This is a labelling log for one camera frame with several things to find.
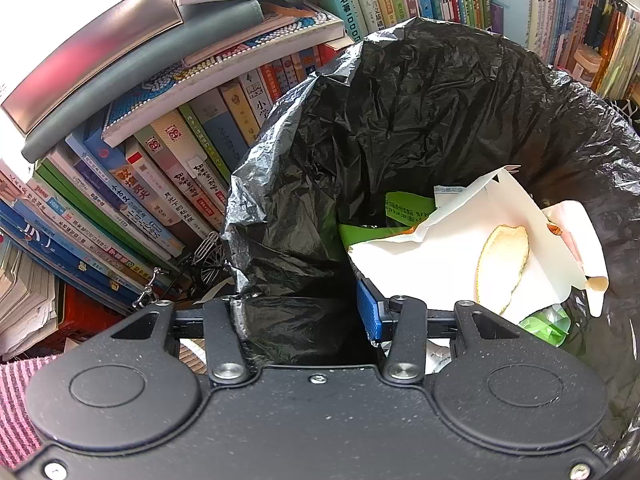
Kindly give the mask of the torn white orange cardboard box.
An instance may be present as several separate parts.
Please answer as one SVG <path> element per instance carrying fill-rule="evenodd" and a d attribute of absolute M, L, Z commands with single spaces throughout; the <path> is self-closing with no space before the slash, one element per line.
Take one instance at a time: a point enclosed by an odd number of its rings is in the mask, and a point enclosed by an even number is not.
<path fill-rule="evenodd" d="M 563 200 L 539 208 L 510 171 L 499 168 L 436 205 L 410 231 L 349 249 L 355 269 L 383 296 L 410 296 L 442 310 L 458 301 L 475 301 L 480 252 L 495 227 L 506 224 L 525 226 L 529 256 L 510 306 L 500 315 L 521 322 L 562 304 L 573 290 L 586 294 L 592 316 L 601 315 L 608 269 L 582 203 Z"/>

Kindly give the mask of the green clear snack bag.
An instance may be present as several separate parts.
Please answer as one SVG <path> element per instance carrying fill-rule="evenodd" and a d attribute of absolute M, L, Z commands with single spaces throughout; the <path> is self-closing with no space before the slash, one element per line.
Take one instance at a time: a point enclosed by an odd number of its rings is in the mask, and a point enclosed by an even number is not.
<path fill-rule="evenodd" d="M 436 200 L 408 192 L 387 192 L 384 206 L 386 226 L 338 226 L 346 252 L 362 242 L 382 240 L 410 231 L 436 210 Z M 548 344 L 559 347 L 570 332 L 570 317 L 559 304 L 554 304 L 524 318 L 520 326 Z"/>

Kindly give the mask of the black trash bag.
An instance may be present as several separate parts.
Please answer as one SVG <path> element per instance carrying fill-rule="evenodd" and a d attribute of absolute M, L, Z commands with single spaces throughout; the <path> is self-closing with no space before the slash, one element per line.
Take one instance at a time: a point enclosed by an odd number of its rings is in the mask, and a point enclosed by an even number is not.
<path fill-rule="evenodd" d="M 427 196 L 506 165 L 539 206 L 582 203 L 603 247 L 603 313 L 573 292 L 565 349 L 608 389 L 594 439 L 639 456 L 639 137 L 518 44 L 415 18 L 371 35 L 273 107 L 233 171 L 224 226 L 235 327 L 259 365 L 373 358 L 341 224 L 378 226 L 388 192 Z"/>

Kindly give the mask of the left row of books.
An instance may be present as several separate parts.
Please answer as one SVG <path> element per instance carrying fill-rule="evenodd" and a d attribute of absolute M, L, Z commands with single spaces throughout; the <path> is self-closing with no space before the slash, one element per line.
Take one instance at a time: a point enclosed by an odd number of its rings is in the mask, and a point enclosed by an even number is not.
<path fill-rule="evenodd" d="M 349 43 L 302 22 L 221 40 L 112 99 L 27 177 L 3 167 L 2 232 L 44 273 L 2 284 L 2 322 L 54 321 L 55 280 L 121 314 L 144 294 L 229 290 L 230 176 L 273 104 Z"/>

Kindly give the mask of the stack of flat books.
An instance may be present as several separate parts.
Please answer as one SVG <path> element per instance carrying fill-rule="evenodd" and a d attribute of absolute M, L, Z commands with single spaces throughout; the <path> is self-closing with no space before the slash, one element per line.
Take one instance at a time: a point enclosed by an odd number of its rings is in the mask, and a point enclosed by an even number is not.
<path fill-rule="evenodd" d="M 35 162 L 140 82 L 264 19 L 262 0 L 1 0 L 1 151 Z"/>

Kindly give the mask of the thin picture books row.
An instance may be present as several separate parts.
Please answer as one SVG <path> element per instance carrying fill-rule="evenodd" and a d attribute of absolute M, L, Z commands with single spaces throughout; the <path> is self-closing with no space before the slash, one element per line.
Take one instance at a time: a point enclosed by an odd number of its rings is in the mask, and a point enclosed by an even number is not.
<path fill-rule="evenodd" d="M 639 8 L 627 0 L 608 0 L 603 17 L 608 28 L 591 89 L 603 99 L 626 99 L 639 80 Z"/>

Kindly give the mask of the small white plastic jar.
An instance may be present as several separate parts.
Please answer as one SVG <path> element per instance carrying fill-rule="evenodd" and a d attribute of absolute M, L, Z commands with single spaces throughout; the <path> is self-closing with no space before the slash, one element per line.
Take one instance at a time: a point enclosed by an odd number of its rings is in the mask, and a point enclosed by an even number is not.
<path fill-rule="evenodd" d="M 574 53 L 572 76 L 586 87 L 591 88 L 601 63 L 602 56 L 592 47 L 582 44 Z"/>

